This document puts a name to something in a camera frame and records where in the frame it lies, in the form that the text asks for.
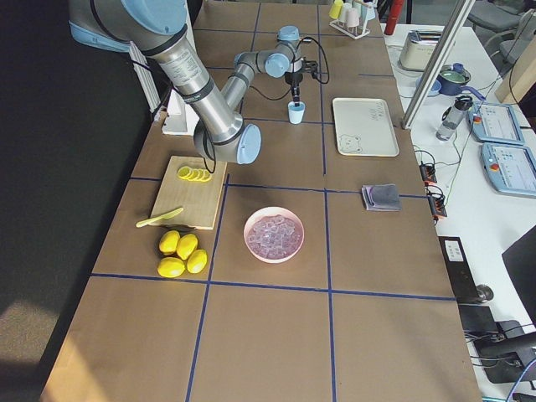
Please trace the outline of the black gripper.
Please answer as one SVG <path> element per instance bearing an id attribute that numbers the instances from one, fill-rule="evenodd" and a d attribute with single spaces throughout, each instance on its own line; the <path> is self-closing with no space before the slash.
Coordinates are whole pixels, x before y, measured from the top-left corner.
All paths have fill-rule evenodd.
<path id="1" fill-rule="evenodd" d="M 286 72 L 285 82 L 290 86 L 292 101 L 298 103 L 300 98 L 300 83 L 303 80 L 303 74 L 300 72 Z"/>

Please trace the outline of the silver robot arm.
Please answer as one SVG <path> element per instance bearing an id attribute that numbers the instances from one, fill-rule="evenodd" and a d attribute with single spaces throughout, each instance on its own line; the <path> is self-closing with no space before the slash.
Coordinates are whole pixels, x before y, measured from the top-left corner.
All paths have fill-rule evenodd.
<path id="1" fill-rule="evenodd" d="M 236 110 L 255 75 L 281 78 L 302 66 L 299 31 L 285 26 L 274 49 L 238 54 L 234 73 L 219 89 L 188 41 L 186 2 L 71 1 L 69 12 L 76 41 L 116 52 L 135 44 L 160 65 L 199 117 L 193 134 L 198 153 L 216 162 L 250 164 L 259 155 L 260 129 Z"/>

